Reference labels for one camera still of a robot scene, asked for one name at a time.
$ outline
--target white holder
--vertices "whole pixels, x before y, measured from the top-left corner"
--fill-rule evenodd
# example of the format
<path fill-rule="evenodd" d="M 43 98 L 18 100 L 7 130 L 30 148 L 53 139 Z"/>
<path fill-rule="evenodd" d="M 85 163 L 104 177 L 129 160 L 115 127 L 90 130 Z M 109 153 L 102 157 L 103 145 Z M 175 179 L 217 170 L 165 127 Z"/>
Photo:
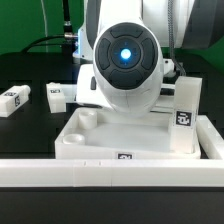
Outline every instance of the white holder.
<path fill-rule="evenodd" d="M 8 117 L 29 100 L 30 87 L 13 86 L 0 95 L 0 117 Z"/>

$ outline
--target black cable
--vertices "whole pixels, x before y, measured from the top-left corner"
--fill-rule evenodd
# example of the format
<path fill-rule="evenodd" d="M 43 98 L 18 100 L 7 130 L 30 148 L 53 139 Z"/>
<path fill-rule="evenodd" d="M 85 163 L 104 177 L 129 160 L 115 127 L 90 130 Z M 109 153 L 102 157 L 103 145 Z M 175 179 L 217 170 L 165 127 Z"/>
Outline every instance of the black cable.
<path fill-rule="evenodd" d="M 169 28 L 169 50 L 170 58 L 172 59 L 176 68 L 180 70 L 182 76 L 186 76 L 184 68 L 178 63 L 174 52 L 174 34 L 173 34 L 173 0 L 168 0 L 168 28 Z"/>
<path fill-rule="evenodd" d="M 68 0 L 63 0 L 62 5 L 63 5 L 63 14 L 64 14 L 64 32 L 73 33 Z"/>
<path fill-rule="evenodd" d="M 38 43 L 41 43 L 43 41 L 47 41 L 47 40 L 52 40 L 52 39 L 60 39 L 60 38 L 64 38 L 63 34 L 59 34 L 59 35 L 53 35 L 53 36 L 48 36 L 48 37 L 43 37 L 40 38 L 38 40 L 35 40 L 34 42 L 32 42 L 31 44 L 29 44 L 27 47 L 25 47 L 24 49 L 22 49 L 22 53 L 27 53 L 27 51 L 32 48 L 33 46 L 35 46 Z"/>
<path fill-rule="evenodd" d="M 61 44 L 35 44 L 35 45 L 30 46 L 29 49 L 27 49 L 27 51 L 29 51 L 33 47 L 62 46 L 62 45 L 63 45 L 63 43 L 61 43 Z"/>

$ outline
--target black and white label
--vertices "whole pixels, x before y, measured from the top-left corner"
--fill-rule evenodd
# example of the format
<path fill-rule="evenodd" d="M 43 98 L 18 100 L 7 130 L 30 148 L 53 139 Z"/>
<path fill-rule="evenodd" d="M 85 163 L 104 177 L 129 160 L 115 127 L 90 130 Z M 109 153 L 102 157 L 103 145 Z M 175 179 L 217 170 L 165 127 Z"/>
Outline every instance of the black and white label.
<path fill-rule="evenodd" d="M 4 96 L 15 96 L 16 93 L 13 93 L 13 92 L 7 92 L 4 94 Z"/>
<path fill-rule="evenodd" d="M 191 127 L 192 113 L 186 111 L 176 111 L 176 125 Z"/>
<path fill-rule="evenodd" d="M 60 89 L 51 89 L 50 92 L 51 93 L 60 93 L 61 90 Z"/>
<path fill-rule="evenodd" d="M 132 159 L 132 154 L 130 153 L 118 153 L 117 158 L 118 159 Z"/>
<path fill-rule="evenodd" d="M 17 96 L 15 98 L 15 106 L 18 107 L 19 105 L 20 105 L 20 98 L 19 98 L 19 96 Z"/>

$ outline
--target white block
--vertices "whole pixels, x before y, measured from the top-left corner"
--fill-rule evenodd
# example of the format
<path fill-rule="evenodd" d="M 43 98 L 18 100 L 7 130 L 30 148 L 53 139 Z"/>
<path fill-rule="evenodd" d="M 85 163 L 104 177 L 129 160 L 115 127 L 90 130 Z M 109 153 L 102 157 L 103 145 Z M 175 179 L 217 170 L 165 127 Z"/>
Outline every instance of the white block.
<path fill-rule="evenodd" d="M 194 153 L 196 118 L 201 93 L 200 78 L 179 77 L 176 82 L 170 149 Z"/>
<path fill-rule="evenodd" d="M 60 83 L 47 84 L 47 99 L 51 113 L 66 112 L 65 95 Z"/>
<path fill-rule="evenodd" d="M 0 117 L 8 117 L 28 101 L 30 87 L 13 86 L 0 95 Z"/>

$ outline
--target gray panel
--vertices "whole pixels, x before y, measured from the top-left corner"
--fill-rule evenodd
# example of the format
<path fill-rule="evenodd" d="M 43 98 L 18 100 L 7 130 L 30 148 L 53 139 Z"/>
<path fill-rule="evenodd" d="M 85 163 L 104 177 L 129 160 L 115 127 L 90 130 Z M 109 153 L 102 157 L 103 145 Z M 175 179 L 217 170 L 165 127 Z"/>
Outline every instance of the gray panel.
<path fill-rule="evenodd" d="M 86 12 L 86 34 L 89 45 L 93 48 L 98 30 L 101 0 L 89 0 Z"/>
<path fill-rule="evenodd" d="M 224 36 L 224 1 L 195 0 L 182 48 L 208 48 Z"/>

